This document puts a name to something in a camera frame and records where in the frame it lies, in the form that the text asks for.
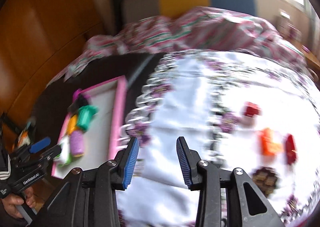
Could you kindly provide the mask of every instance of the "headboard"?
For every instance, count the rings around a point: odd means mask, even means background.
[[[116,32],[126,23],[163,15],[178,18],[196,6],[228,9],[256,16],[256,0],[112,0]]]

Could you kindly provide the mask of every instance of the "teal toy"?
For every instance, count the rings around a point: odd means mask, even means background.
[[[89,129],[90,122],[92,121],[93,115],[98,112],[98,108],[92,105],[82,106],[78,110],[78,120],[77,126],[83,132],[86,132]]]

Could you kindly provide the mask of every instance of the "rectangular tray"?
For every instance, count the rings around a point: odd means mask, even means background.
[[[66,166],[57,166],[53,163],[51,175],[63,179],[71,169],[80,167],[89,170],[99,167],[109,159],[114,159],[119,139],[119,129],[122,124],[126,79],[125,76],[102,82],[82,90],[91,97],[91,103],[99,111],[94,116],[89,130],[84,133],[85,153],[80,158],[72,158]],[[65,135],[70,114],[67,114],[60,132],[58,144]]]

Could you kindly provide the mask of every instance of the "pink striped cloth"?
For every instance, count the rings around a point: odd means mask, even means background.
[[[304,70],[303,54],[282,39],[268,21],[239,12],[196,7],[176,20],[154,16],[130,23],[116,36],[94,36],[82,55],[50,82],[82,72],[97,58],[130,52],[172,52],[186,49],[236,51],[267,58],[293,70]]]

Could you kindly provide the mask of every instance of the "blue rubber tip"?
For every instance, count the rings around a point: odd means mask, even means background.
[[[29,152],[31,154],[37,153],[40,150],[44,149],[45,147],[49,146],[51,143],[51,139],[49,137],[45,137],[44,139],[38,141],[37,143],[33,144],[30,149]]]
[[[124,189],[127,189],[128,185],[131,183],[134,166],[136,165],[137,157],[139,152],[139,141],[135,138],[132,148],[129,153],[129,157],[127,159],[127,163],[124,166],[124,177],[122,181],[122,185]]]
[[[190,188],[190,186],[192,185],[191,167],[188,163],[186,154],[183,151],[183,148],[179,139],[177,139],[177,154],[178,154],[178,159],[179,159],[184,183],[188,186],[188,188]]]

